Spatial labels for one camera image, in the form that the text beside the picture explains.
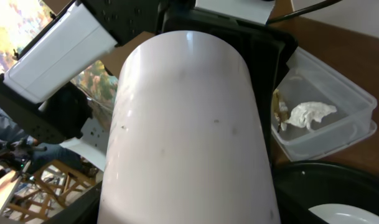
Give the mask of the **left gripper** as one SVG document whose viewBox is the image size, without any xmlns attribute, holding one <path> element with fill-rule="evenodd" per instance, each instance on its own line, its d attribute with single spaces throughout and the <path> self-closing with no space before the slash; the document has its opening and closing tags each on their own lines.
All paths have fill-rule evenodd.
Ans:
<svg viewBox="0 0 379 224">
<path fill-rule="evenodd" d="M 298 46 L 287 32 L 194 8 L 193 1 L 161 1 L 157 33 L 191 30 L 214 35 L 237 50 L 246 62 L 260 116 L 266 151 L 271 154 L 273 91 L 289 71 L 286 62 Z"/>
</svg>

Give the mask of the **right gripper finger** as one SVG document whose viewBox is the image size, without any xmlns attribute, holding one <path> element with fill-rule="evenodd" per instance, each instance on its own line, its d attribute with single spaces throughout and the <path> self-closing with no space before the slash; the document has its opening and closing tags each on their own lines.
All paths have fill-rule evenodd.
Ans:
<svg viewBox="0 0 379 224">
<path fill-rule="evenodd" d="M 97 224 L 102 182 L 42 224 Z"/>
</svg>

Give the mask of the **gold snack wrapper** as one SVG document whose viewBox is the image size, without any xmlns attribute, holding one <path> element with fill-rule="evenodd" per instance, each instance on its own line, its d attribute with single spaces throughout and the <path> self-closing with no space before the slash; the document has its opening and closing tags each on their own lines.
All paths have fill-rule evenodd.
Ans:
<svg viewBox="0 0 379 224">
<path fill-rule="evenodd" d="M 272 110 L 278 122 L 278 132 L 287 130 L 286 120 L 289 119 L 288 107 L 278 89 L 273 91 Z"/>
</svg>

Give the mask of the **white tissue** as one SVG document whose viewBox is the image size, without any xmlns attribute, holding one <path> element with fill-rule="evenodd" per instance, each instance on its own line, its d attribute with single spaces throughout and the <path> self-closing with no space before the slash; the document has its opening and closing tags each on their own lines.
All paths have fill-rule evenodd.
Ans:
<svg viewBox="0 0 379 224">
<path fill-rule="evenodd" d="M 324 117 L 336 112 L 337 108 L 333 105 L 315 101 L 300 103 L 292 109 L 290 117 L 285 123 L 313 132 L 314 130 L 311 128 L 313 121 L 321 123 Z"/>
</svg>

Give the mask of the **pink cup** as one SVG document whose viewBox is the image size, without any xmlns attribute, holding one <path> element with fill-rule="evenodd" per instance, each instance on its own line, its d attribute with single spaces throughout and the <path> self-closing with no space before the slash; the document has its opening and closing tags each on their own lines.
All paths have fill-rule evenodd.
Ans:
<svg viewBox="0 0 379 224">
<path fill-rule="evenodd" d="M 99 223 L 279 223 L 248 67 L 218 37 L 157 35 L 125 61 Z"/>
</svg>

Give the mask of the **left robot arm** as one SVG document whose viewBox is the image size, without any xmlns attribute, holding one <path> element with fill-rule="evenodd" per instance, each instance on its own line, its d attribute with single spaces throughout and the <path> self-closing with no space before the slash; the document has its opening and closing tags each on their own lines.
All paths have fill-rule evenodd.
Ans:
<svg viewBox="0 0 379 224">
<path fill-rule="evenodd" d="M 151 35 L 146 45 L 156 55 L 173 48 L 171 43 L 162 46 L 160 39 L 186 35 L 198 47 L 204 35 L 213 44 L 226 42 L 246 63 L 262 128 L 258 145 L 264 146 L 270 139 L 273 89 L 287 74 L 298 42 L 269 27 L 263 4 L 254 8 L 255 19 L 245 15 L 247 6 L 230 6 L 226 11 L 201 7 L 198 1 L 71 1 L 0 74 L 0 107 L 44 144 L 83 157 L 105 155 L 103 140 L 84 135 L 92 110 L 72 79 L 143 34 Z"/>
</svg>

